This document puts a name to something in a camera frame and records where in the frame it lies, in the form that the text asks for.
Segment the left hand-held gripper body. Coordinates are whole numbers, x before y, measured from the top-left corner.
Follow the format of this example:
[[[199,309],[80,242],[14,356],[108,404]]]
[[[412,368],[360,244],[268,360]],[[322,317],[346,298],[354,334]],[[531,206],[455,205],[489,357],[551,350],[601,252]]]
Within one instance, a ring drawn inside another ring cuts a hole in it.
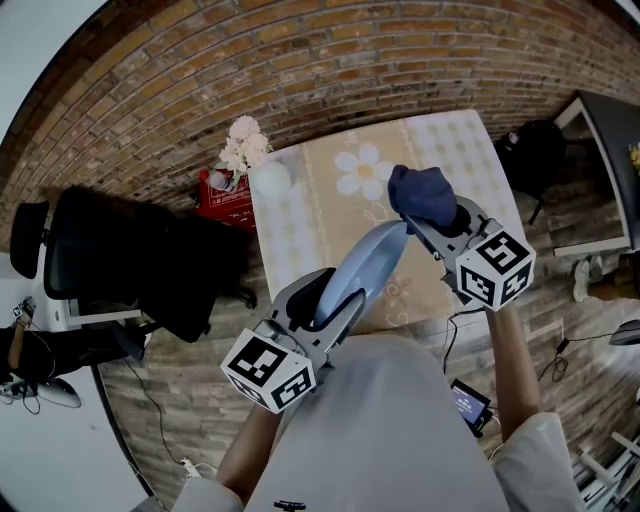
[[[314,390],[329,364],[334,333],[290,329],[263,319],[239,335],[221,369],[241,394],[281,413]]]

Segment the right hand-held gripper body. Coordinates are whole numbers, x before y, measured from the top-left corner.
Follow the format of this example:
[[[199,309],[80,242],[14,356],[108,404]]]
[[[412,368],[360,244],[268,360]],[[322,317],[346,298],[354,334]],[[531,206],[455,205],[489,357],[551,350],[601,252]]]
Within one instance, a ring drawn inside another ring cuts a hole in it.
[[[530,286],[536,253],[523,233],[494,218],[474,218],[469,229],[445,244],[443,281],[461,302],[498,311]]]

